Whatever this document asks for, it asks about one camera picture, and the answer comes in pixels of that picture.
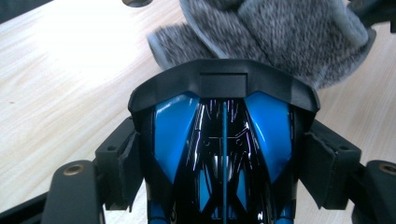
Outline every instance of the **screw hole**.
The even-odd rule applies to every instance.
[[[64,170],[64,175],[77,175],[81,173],[83,170],[84,170],[84,166],[81,164],[72,165]]]
[[[122,3],[128,7],[145,7],[151,2],[152,0],[122,0]]]

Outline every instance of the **knitted fabric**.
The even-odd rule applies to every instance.
[[[166,52],[156,58],[167,64],[163,68],[212,57],[251,59],[320,89],[353,73],[375,39],[343,0],[181,0],[180,5],[190,28],[165,27],[152,35],[161,46],[153,48],[154,55]]]

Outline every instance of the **wooden table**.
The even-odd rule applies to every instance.
[[[131,91],[161,71],[146,35],[183,21],[176,0],[56,0],[0,24],[0,212],[47,191],[61,165],[94,158],[129,116]],[[396,35],[375,29],[353,77],[319,92],[318,120],[360,147],[363,164],[396,161]],[[319,211],[304,186],[298,197],[296,223],[351,223],[351,205]],[[144,187],[131,214],[106,219],[146,223]]]

